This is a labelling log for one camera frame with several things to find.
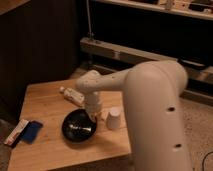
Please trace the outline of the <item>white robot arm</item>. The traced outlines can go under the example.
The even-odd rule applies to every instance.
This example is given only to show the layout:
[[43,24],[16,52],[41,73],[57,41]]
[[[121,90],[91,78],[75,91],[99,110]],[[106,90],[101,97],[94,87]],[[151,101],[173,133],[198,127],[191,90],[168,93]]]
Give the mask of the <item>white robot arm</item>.
[[76,81],[89,115],[98,91],[121,91],[135,171],[193,171],[180,94],[188,81],[176,61],[150,61],[108,75],[92,70]]

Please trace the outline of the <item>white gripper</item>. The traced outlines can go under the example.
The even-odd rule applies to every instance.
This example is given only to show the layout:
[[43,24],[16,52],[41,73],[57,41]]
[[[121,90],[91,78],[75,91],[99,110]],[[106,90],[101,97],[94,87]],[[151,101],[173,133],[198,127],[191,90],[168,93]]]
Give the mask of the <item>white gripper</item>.
[[93,92],[85,95],[85,109],[92,122],[100,120],[101,118],[100,111],[102,109],[102,102],[100,99],[99,92]]

